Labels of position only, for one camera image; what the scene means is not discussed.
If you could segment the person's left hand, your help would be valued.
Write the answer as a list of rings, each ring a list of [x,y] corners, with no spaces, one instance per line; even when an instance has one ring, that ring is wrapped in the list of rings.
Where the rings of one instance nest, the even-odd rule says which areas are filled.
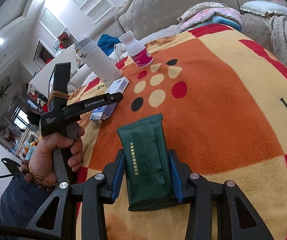
[[[35,148],[31,159],[22,162],[22,174],[28,183],[38,186],[55,187],[58,183],[54,170],[55,151],[59,148],[67,148],[70,152],[68,166],[71,171],[77,172],[83,165],[83,142],[81,137],[85,131],[81,126],[77,127],[76,140],[66,138],[59,133],[53,133],[43,137]]]

